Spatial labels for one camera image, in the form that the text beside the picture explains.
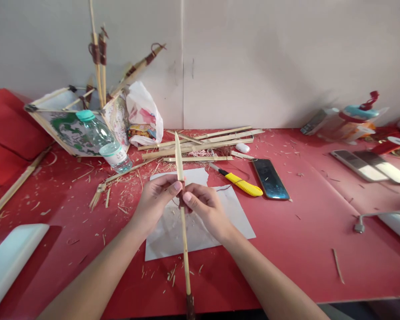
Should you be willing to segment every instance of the white plastic bag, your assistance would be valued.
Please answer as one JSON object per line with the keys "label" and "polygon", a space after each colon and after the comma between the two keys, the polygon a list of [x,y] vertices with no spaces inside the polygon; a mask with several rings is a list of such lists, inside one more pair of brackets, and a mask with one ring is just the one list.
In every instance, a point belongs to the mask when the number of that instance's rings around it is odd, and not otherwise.
{"label": "white plastic bag", "polygon": [[136,81],[129,87],[129,94],[126,96],[126,106],[129,111],[130,124],[149,124],[156,131],[156,140],[146,136],[135,135],[129,139],[129,142],[136,147],[138,144],[150,145],[160,143],[163,139],[163,119],[151,94],[142,82]]}

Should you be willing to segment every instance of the black smartphone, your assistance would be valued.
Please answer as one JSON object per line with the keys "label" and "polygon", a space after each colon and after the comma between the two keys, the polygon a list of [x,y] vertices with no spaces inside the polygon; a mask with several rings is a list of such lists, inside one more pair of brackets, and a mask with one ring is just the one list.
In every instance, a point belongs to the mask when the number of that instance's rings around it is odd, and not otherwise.
{"label": "black smartphone", "polygon": [[288,191],[281,182],[276,169],[268,159],[253,159],[253,166],[261,181],[262,189],[269,199],[289,200]]}
{"label": "black smartphone", "polygon": [[394,183],[400,184],[400,170],[370,151],[355,151],[354,154],[385,174]]}

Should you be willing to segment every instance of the forearm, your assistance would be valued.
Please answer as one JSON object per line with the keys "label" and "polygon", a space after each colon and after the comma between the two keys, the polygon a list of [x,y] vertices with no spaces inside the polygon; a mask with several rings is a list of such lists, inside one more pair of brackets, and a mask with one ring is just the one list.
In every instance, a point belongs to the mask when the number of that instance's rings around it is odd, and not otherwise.
{"label": "forearm", "polygon": [[128,224],[37,319],[100,319],[114,289],[144,240],[144,235],[132,230]]}
{"label": "forearm", "polygon": [[320,308],[234,228],[221,242],[269,319],[328,320]]}

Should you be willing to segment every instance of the bottle label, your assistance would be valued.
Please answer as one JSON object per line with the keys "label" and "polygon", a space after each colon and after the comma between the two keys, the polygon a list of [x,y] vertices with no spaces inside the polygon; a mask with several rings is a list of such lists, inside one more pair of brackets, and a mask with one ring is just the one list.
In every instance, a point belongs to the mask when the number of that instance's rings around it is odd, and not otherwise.
{"label": "bottle label", "polygon": [[123,148],[120,146],[119,150],[117,150],[113,154],[104,156],[104,159],[110,165],[116,165],[116,164],[119,164],[119,163],[125,161],[127,157],[128,157],[127,153],[124,152]]}

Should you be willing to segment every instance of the plastic bag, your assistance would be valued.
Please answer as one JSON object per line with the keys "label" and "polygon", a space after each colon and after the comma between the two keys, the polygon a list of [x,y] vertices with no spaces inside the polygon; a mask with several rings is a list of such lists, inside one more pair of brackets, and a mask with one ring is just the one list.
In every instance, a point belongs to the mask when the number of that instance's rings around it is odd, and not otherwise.
{"label": "plastic bag", "polygon": [[[147,91],[142,82],[136,81],[129,87],[129,94],[126,96],[126,106],[129,111],[130,127],[132,128],[132,130],[129,129],[128,132],[130,135],[129,142],[136,147],[138,144],[150,145],[160,143],[163,139],[163,119],[151,94]],[[150,126],[148,130],[139,130],[139,128],[147,126]]]}

